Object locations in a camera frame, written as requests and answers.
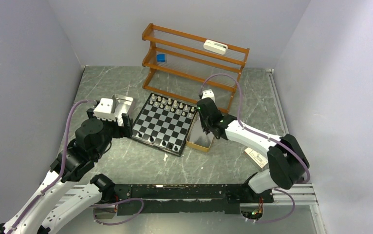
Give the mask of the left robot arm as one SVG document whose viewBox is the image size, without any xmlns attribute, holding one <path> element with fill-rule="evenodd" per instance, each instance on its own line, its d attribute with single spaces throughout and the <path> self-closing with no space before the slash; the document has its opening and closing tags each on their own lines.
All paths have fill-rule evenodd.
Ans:
<svg viewBox="0 0 373 234">
<path fill-rule="evenodd" d="M 72 198 L 57 206 L 59 200 L 90 171 L 107 151 L 112 139 L 131 137 L 133 121 L 122 114 L 101 119 L 88 112 L 75 132 L 75 139 L 65 145 L 51 164 L 49 172 L 33 196 L 9 221 L 0 224 L 0 234 L 56 234 L 88 207 L 118 201 L 115 184 L 104 174 L 95 175 Z"/>
</svg>

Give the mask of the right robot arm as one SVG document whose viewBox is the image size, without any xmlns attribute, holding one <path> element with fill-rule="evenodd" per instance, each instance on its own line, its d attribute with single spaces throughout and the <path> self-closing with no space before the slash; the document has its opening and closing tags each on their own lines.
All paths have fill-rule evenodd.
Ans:
<svg viewBox="0 0 373 234">
<path fill-rule="evenodd" d="M 245 125 L 235 116 L 223 115 L 209 97 L 199 100 L 197 109 L 205 133 L 240 143 L 267 158 L 268 169 L 245 182 L 242 194 L 247 201 L 254 202 L 273 188 L 289 190 L 303 175 L 309 175 L 309 162 L 293 135 L 271 135 Z"/>
</svg>

